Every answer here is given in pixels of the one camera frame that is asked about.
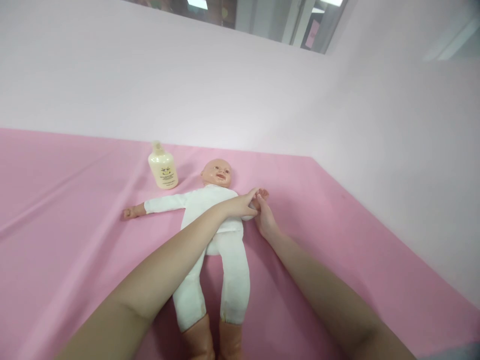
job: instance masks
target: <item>white wall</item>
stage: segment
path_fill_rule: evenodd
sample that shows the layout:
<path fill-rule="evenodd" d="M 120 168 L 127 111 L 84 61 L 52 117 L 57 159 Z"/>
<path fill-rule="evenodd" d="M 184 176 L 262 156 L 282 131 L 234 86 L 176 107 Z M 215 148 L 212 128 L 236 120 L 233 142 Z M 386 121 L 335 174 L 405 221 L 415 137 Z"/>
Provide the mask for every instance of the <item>white wall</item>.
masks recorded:
<path fill-rule="evenodd" d="M 120 0 L 3 0 L 0 126 L 313 156 L 480 308 L 480 62 L 421 62 L 463 3 L 350 0 L 323 56 Z"/>

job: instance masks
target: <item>doll arm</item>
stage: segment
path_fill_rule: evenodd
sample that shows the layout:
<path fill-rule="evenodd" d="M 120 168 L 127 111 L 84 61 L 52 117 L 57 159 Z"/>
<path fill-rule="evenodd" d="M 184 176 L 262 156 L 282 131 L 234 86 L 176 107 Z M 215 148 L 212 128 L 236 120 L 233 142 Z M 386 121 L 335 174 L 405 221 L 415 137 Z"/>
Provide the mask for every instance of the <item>doll arm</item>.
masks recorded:
<path fill-rule="evenodd" d="M 191 192 L 159 197 L 142 202 L 139 205 L 123 209 L 123 220 L 135 219 L 151 213 L 162 213 L 170 210 L 184 209 Z"/>
<path fill-rule="evenodd" d="M 143 207 L 147 214 L 163 213 L 171 210 L 185 209 L 190 194 L 190 192 L 187 192 L 185 194 L 157 197 L 145 201 L 143 203 Z"/>

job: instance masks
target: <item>wrist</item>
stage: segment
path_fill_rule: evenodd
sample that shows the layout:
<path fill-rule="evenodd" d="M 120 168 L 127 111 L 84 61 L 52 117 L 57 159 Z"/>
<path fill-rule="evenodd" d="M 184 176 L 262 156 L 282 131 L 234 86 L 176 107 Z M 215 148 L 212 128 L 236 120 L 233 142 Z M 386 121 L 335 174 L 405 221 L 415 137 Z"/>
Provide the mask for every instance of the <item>wrist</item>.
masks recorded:
<path fill-rule="evenodd" d="M 265 239 L 269 242 L 275 242 L 283 239 L 286 235 L 280 230 L 278 226 L 271 229 L 268 233 L 265 234 Z"/>
<path fill-rule="evenodd" d="M 211 212 L 215 218 L 220 220 L 222 223 L 231 215 L 229 215 L 228 207 L 225 206 L 224 201 L 219 202 L 216 205 L 213 205 L 211 208 L 207 210 Z"/>
<path fill-rule="evenodd" d="M 211 209 L 213 209 L 217 215 L 221 217 L 222 222 L 227 218 L 238 216 L 235 212 L 232 212 L 230 200 L 219 202 L 218 204 L 212 206 Z"/>
<path fill-rule="evenodd" d="M 133 212 L 135 213 L 135 216 L 143 216 L 147 215 L 147 211 L 145 210 L 145 205 L 144 202 L 142 202 L 140 205 L 137 205 L 133 208 Z"/>

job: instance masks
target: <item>doll face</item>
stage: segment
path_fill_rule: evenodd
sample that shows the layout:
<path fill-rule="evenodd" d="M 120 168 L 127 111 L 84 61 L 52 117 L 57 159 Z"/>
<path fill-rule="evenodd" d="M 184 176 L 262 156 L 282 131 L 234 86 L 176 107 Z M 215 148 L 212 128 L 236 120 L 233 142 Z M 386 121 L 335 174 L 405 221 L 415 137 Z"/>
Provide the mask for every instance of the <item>doll face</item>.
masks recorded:
<path fill-rule="evenodd" d="M 215 159 L 205 165 L 200 173 L 203 185 L 213 184 L 229 188 L 232 182 L 232 167 L 222 159 Z"/>

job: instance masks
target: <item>person's left hand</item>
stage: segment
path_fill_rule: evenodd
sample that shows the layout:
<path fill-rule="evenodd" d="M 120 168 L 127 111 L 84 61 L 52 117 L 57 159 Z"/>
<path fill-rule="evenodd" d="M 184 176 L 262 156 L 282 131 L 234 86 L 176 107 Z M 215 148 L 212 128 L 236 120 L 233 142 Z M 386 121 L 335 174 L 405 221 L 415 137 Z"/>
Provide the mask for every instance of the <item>person's left hand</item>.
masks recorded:
<path fill-rule="evenodd" d="M 258 211 L 249 207 L 249 204 L 258 190 L 259 188 L 255 187 L 245 195 L 236 196 L 229 200 L 220 202 L 218 206 L 221 208 L 221 211 L 226 215 L 227 218 L 257 216 Z"/>

